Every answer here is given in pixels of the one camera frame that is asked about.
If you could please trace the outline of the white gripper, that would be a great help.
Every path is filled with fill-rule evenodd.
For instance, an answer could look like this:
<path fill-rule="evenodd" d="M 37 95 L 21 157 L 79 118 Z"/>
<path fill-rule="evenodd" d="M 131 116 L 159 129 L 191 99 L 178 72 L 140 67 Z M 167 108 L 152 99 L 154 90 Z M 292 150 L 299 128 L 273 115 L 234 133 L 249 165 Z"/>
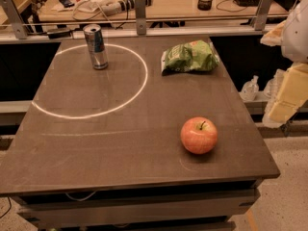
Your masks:
<path fill-rule="evenodd" d="M 301 0 L 280 22 L 264 34 L 260 42 L 280 46 L 282 55 L 293 62 L 284 78 L 269 111 L 269 119 L 285 123 L 308 100 L 308 0 Z"/>

